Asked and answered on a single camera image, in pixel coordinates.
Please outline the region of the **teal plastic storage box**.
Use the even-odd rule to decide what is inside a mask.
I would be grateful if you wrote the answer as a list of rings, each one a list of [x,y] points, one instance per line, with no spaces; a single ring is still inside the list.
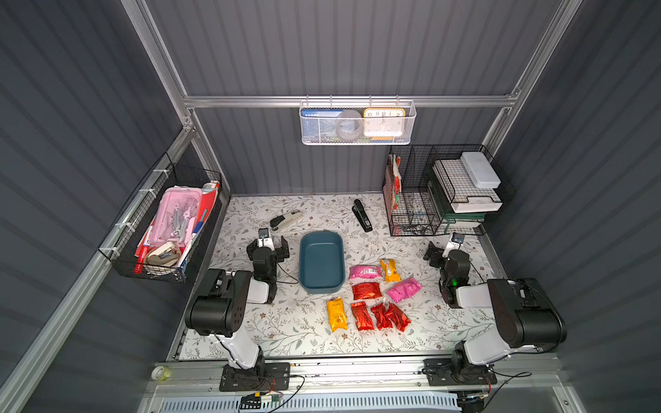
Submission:
[[[301,239],[300,284],[308,294],[334,294],[345,282],[344,243],[336,232],[310,232]]]

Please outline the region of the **pink tea bag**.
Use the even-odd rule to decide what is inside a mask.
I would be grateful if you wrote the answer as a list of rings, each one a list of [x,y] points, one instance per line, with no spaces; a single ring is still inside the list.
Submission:
[[[394,287],[387,291],[388,297],[395,303],[399,303],[405,299],[411,299],[420,290],[422,286],[414,278],[408,278],[402,282],[397,283]]]
[[[377,265],[356,265],[349,269],[349,278],[351,280],[374,280],[382,276],[382,268]]]

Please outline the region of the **yellow tea bag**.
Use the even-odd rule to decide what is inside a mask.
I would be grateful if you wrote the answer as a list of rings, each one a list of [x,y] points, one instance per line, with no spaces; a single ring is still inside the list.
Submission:
[[[344,311],[344,301],[342,298],[332,299],[327,303],[329,325],[332,332],[342,329],[347,330],[348,319]]]
[[[402,281],[401,275],[397,270],[397,263],[394,259],[381,259],[380,268],[385,282],[397,283]]]

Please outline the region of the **red tea bag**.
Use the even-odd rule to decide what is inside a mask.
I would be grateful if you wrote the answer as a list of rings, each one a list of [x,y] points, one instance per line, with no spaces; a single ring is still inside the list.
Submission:
[[[354,300],[380,299],[382,292],[378,282],[363,282],[352,286]]]
[[[359,331],[374,330],[375,326],[369,314],[368,306],[365,302],[355,302],[351,304],[351,311],[356,320],[356,328]]]
[[[375,317],[376,328],[378,330],[392,328],[392,321],[387,316],[387,306],[385,304],[380,303],[378,305],[372,306],[370,311]]]
[[[386,317],[400,332],[405,332],[406,328],[411,323],[411,320],[408,318],[408,316],[406,316],[405,313],[396,304],[390,304],[388,306]]]

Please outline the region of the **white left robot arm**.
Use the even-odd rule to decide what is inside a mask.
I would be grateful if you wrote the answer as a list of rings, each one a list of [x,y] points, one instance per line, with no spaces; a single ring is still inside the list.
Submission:
[[[279,264],[290,254],[286,239],[275,242],[265,232],[248,245],[247,253],[251,271],[207,270],[187,305],[184,323],[201,337],[215,338],[230,368],[258,376],[264,370],[263,351],[243,327],[244,315],[249,304],[274,301]]]

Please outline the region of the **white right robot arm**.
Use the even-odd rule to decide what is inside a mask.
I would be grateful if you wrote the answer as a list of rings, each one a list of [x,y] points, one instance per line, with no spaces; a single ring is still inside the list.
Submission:
[[[439,290],[450,308],[490,309],[495,325],[455,346],[449,364],[454,377],[483,372],[513,354],[551,352],[566,340],[566,324],[537,280],[490,279],[471,285],[473,265],[460,247],[429,243],[423,259],[440,270]]]

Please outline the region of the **white flat box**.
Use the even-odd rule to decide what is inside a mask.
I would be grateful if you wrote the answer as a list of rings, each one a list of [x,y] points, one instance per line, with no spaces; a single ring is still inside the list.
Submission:
[[[473,185],[478,189],[496,189],[501,180],[485,154],[480,151],[464,151],[461,162],[466,169]]]

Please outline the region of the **blue box in basket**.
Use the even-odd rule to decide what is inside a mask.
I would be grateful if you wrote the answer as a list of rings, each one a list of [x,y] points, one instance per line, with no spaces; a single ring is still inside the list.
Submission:
[[[303,108],[301,117],[301,138],[305,145],[325,144],[338,139],[337,118],[341,109]]]

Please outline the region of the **pink pencil case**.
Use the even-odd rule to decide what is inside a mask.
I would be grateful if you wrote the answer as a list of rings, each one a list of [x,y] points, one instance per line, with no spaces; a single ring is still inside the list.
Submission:
[[[192,228],[199,213],[202,191],[198,188],[173,187],[165,191],[151,229],[150,246],[173,242],[184,248],[192,238]]]

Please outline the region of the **white paper tray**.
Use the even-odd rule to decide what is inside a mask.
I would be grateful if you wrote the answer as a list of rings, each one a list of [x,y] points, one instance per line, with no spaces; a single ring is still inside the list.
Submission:
[[[433,170],[455,213],[494,213],[503,206],[494,189],[474,185],[461,160],[437,160]]]

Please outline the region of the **red marker pen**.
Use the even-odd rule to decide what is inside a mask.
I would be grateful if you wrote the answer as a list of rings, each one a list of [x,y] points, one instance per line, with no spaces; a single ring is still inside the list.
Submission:
[[[135,275],[140,275],[143,272],[148,252],[149,252],[149,244],[143,243],[138,250],[137,262],[136,265],[134,266]]]

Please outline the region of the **grey tape roll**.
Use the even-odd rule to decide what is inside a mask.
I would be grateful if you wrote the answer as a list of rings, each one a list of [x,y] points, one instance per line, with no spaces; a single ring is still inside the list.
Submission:
[[[354,109],[345,109],[337,117],[337,137],[343,141],[355,141],[363,136],[363,117]]]

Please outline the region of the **yellow white alarm clock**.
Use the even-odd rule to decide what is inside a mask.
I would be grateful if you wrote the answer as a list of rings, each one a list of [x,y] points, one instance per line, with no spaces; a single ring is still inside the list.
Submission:
[[[363,111],[363,132],[367,138],[400,138],[404,135],[405,123],[403,108],[366,108]]]

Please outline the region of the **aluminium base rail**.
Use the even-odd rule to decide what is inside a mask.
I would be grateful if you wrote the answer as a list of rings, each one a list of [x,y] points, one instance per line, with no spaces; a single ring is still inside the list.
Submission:
[[[140,412],[583,412],[555,354],[516,354],[485,377],[459,382],[449,352],[271,359],[286,368],[260,381],[231,383],[222,361],[160,363]]]

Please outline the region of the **small tape roll on rail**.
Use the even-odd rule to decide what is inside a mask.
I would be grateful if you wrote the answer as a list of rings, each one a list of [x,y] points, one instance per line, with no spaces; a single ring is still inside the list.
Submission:
[[[151,371],[151,380],[153,381],[165,381],[171,377],[171,370],[166,366],[156,366]]]

